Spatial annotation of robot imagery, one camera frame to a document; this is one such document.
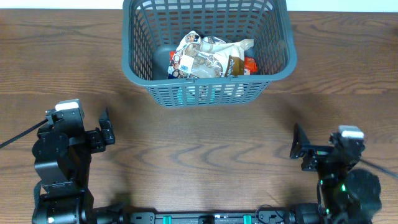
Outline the teal snack packet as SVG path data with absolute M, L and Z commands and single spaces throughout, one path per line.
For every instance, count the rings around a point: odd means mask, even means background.
M 174 96 L 179 103 L 186 105 L 204 105 L 215 103 L 220 95 L 220 88 L 212 86 L 186 86 L 182 90 L 178 90 Z

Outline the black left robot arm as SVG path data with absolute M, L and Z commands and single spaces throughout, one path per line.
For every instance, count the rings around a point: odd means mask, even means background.
M 46 112 L 32 148 L 40 182 L 34 188 L 32 223 L 129 223 L 123 205 L 94 208 L 88 188 L 91 156 L 116 142 L 107 110 L 87 131 L 81 109 Z

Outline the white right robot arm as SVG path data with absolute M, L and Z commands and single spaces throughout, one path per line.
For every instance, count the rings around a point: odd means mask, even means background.
M 382 208 L 379 177 L 355 169 L 365 150 L 364 133 L 357 126 L 340 125 L 329 145 L 312 144 L 299 124 L 294 125 L 291 159 L 301 169 L 318 174 L 318 216 L 322 223 L 371 223 Z

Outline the spaghetti packet orange ends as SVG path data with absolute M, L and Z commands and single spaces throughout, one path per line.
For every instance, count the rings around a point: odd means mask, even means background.
M 253 58 L 245 57 L 244 61 L 239 58 L 230 57 L 227 66 L 223 67 L 220 62 L 213 56 L 203 57 L 189 57 L 177 53 L 170 52 L 170 63 L 168 67 L 169 79 L 173 78 L 220 78 L 251 75 L 255 74 L 257 64 Z

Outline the beige snack pouch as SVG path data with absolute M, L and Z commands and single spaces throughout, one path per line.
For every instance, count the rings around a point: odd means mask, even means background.
M 239 42 L 224 42 L 224 44 L 216 44 L 213 47 L 214 56 L 220 61 L 223 67 L 229 63 L 229 58 L 239 58 L 244 61 L 244 52 L 254 46 L 253 39 L 244 39 Z
M 190 31 L 177 49 L 169 53 L 168 79 L 221 77 L 223 67 L 213 51 L 216 44 L 224 44 L 224 41 L 217 37 L 202 38 Z

